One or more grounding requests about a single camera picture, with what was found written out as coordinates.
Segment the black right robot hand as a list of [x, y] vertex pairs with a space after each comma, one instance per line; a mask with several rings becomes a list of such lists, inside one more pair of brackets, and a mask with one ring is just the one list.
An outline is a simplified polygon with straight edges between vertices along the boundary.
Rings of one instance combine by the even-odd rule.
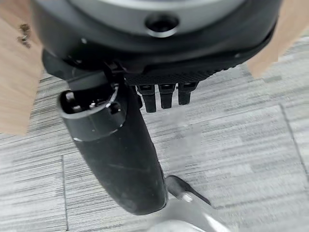
[[134, 215], [168, 195], [141, 115], [190, 102], [199, 82], [242, 64], [271, 40], [280, 0], [33, 0], [42, 63], [65, 81], [57, 109], [111, 198]]

